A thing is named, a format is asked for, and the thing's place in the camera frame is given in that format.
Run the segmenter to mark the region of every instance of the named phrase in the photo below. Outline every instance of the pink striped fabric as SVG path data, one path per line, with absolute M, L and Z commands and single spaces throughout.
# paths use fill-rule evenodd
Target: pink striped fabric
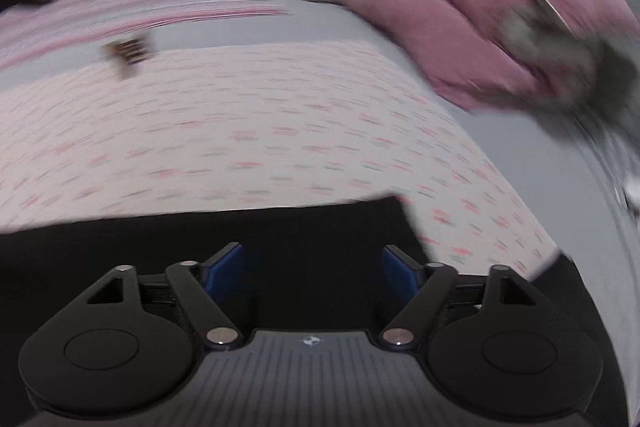
M 284 11 L 271 0 L 60 0 L 0 15 L 0 69 L 82 42 L 167 24 Z

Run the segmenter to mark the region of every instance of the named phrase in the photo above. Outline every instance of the silver screw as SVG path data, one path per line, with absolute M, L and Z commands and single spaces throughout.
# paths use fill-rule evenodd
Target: silver screw
M 232 328 L 214 328 L 207 331 L 207 340 L 214 344 L 230 344 L 238 339 L 238 332 Z
M 412 342 L 414 338 L 414 334 L 404 328 L 391 328 L 382 333 L 382 339 L 394 346 L 404 346 L 404 344 Z

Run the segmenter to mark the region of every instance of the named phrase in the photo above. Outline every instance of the triangular cutout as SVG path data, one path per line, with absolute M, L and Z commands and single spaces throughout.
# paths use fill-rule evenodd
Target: triangular cutout
M 536 303 L 531 300 L 520 286 L 513 280 L 505 277 L 500 283 L 500 302 L 502 304 L 517 304 L 520 306 L 535 306 Z
M 91 297 L 87 301 L 87 304 L 115 304 L 123 301 L 122 279 L 120 277 L 114 277 Z

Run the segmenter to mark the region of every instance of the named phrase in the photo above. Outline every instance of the small brown object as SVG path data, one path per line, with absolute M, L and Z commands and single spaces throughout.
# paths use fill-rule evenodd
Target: small brown object
M 123 78 L 133 76 L 136 64 L 147 60 L 149 54 L 148 33 L 138 34 L 129 41 L 113 41 L 104 45 L 109 58 L 115 58 Z

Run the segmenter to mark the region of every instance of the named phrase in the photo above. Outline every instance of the black circular motor housing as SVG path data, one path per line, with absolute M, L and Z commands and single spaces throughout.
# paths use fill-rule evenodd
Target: black circular motor housing
M 479 313 L 445 327 L 425 348 L 435 382 L 463 407 L 505 421 L 584 410 L 602 373 L 598 348 L 505 268 L 492 268 Z
M 114 283 L 122 289 L 119 299 L 92 302 Z M 188 335 L 142 309 L 136 270 L 126 267 L 98 280 L 32 335 L 18 366 L 39 408 L 105 416 L 174 391 L 192 362 Z

